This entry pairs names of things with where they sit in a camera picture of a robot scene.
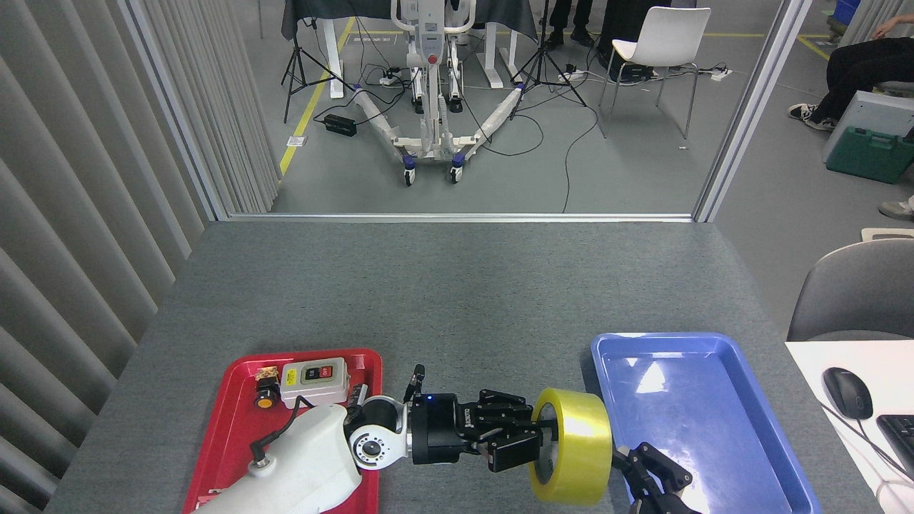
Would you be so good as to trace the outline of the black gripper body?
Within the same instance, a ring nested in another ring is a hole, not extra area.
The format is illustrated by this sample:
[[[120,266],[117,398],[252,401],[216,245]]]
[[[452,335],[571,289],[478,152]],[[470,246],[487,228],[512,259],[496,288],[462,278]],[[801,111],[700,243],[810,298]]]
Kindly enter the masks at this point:
[[[415,465],[454,464],[479,455],[464,437],[463,409],[454,393],[419,393],[411,400],[411,459]]]

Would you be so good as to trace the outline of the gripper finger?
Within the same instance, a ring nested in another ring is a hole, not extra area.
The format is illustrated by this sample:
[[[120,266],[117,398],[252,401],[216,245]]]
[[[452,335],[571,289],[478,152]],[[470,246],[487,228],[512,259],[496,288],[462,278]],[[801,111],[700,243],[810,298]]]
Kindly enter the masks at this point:
[[[633,497],[631,513],[695,513],[681,497],[694,475],[649,442],[614,449],[613,468],[621,472]]]
[[[481,433],[503,429],[515,433],[525,429],[558,429],[557,420],[536,420],[534,406],[526,398],[483,388],[474,407],[474,427]]]
[[[542,430],[532,427],[499,428],[483,435],[476,450],[486,457],[488,469],[493,473],[536,461],[543,443]]]

